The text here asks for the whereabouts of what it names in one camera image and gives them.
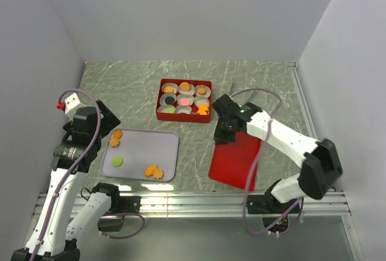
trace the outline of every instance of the table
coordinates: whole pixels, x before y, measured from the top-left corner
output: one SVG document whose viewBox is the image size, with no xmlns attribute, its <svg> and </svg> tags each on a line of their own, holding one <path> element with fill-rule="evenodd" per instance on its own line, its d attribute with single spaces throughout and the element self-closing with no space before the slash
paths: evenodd
<svg viewBox="0 0 386 261">
<path fill-rule="evenodd" d="M 101 99 L 121 120 L 122 128 L 174 131 L 180 137 L 176 176 L 167 183 L 105 177 L 100 165 L 107 145 L 92 163 L 84 185 L 92 188 L 99 182 L 112 183 L 120 190 L 133 192 L 240 192 L 232 186 L 210 180 L 207 173 L 214 150 L 213 134 L 217 117 L 208 124 L 158 121 L 155 114 L 159 82 L 162 78 L 210 80 L 213 101 L 224 93 L 250 87 L 277 92 L 283 107 L 276 119 L 296 131 L 307 134 L 305 119 L 287 62 L 281 61 L 104 61 L 87 62 L 81 80 L 83 89 Z M 276 105 L 273 96 L 263 92 L 243 93 L 239 104 L 255 103 L 266 111 Z M 298 167 L 280 151 L 268 147 L 258 166 L 255 190 L 265 191 L 274 181 L 298 173 Z"/>
</svg>

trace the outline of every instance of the red cutting board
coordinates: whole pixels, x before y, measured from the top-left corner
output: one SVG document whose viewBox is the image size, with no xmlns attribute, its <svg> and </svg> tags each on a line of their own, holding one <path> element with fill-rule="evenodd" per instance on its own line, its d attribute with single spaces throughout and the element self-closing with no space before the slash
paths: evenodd
<svg viewBox="0 0 386 261">
<path fill-rule="evenodd" d="M 259 152 L 260 145 L 260 139 L 242 132 L 236 133 L 236 142 L 216 145 L 208 177 L 220 183 L 245 189 L 248 172 Z M 255 188 L 256 171 L 257 168 L 249 191 Z"/>
</svg>

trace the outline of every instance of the gray tray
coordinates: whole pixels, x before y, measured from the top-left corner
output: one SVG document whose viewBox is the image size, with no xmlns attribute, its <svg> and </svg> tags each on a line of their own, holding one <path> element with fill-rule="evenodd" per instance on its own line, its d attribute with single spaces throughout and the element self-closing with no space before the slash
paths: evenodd
<svg viewBox="0 0 386 261">
<path fill-rule="evenodd" d="M 179 137 L 170 131 L 122 129 L 123 136 L 117 148 L 107 144 L 101 165 L 101 173 L 107 177 L 136 178 L 149 181 L 170 181 L 176 173 Z M 123 164 L 112 165 L 115 156 L 123 158 Z M 163 170 L 163 178 L 145 177 L 150 165 Z"/>
</svg>

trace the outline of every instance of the red tray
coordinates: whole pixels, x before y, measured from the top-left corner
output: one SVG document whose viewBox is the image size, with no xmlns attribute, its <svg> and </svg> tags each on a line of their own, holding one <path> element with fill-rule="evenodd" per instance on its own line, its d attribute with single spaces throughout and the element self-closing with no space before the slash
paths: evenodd
<svg viewBox="0 0 386 261">
<path fill-rule="evenodd" d="M 208 115 L 186 115 L 184 113 L 164 113 L 164 112 L 157 112 L 158 108 L 161 106 L 159 103 L 159 100 L 161 96 L 163 95 L 162 86 L 165 83 L 176 83 L 176 85 L 180 85 L 182 82 L 187 82 L 189 84 L 193 84 L 194 86 L 197 85 L 205 85 L 212 90 L 212 83 L 210 81 L 205 80 L 189 80 L 189 79 L 170 79 L 170 78 L 163 78 L 161 79 L 161 83 L 159 86 L 159 92 L 158 92 L 158 99 L 157 99 L 157 107 L 156 107 L 156 115 L 157 119 L 159 121 L 185 121 L 185 122 L 201 122 L 201 123 L 208 123 L 210 122 L 210 116 L 212 115 L 212 93 L 208 97 L 210 106 L 209 106 L 209 114 Z M 198 107 L 195 106 L 195 104 L 192 105 L 192 111 L 197 112 Z"/>
<path fill-rule="evenodd" d="M 260 139 L 242 132 L 236 134 L 236 142 L 216 145 L 208 177 L 244 190 L 248 172 L 259 152 L 260 145 Z M 257 168 L 249 187 L 250 192 L 255 188 L 256 171 Z"/>
</svg>

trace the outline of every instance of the white wall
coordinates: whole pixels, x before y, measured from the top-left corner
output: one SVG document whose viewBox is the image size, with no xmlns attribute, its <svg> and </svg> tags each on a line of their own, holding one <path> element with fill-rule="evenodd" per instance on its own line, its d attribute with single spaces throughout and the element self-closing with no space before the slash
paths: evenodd
<svg viewBox="0 0 386 261">
<path fill-rule="evenodd" d="M 331 0 L 300 58 L 317 131 L 334 140 L 367 260 L 386 254 L 386 0 Z"/>
<path fill-rule="evenodd" d="M 298 60 L 330 0 L 52 0 L 84 60 Z"/>
<path fill-rule="evenodd" d="M 49 0 L 0 0 L 1 260 L 22 248 L 83 62 Z"/>
</svg>

